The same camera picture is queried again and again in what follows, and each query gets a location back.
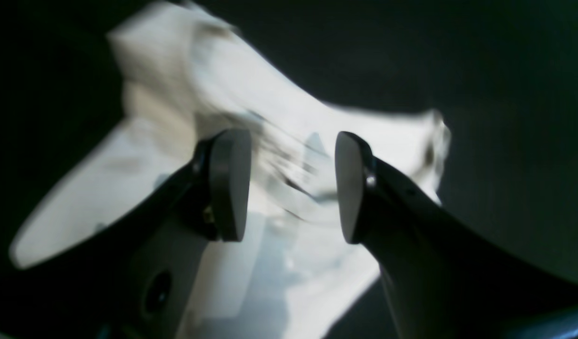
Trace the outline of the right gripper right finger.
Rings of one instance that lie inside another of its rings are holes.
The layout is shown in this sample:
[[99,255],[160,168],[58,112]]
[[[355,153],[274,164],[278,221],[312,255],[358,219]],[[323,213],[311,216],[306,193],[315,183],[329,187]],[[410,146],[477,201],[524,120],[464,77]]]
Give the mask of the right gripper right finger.
[[483,239],[356,134],[338,133],[341,229],[379,264],[401,339],[575,339],[578,286]]

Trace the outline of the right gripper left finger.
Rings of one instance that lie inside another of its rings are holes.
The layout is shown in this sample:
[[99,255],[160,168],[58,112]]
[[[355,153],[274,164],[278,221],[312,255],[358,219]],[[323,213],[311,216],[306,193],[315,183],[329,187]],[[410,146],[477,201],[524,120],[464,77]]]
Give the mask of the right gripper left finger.
[[173,339],[211,241],[242,240],[247,129],[198,142],[193,159],[105,230],[0,278],[0,332],[14,339]]

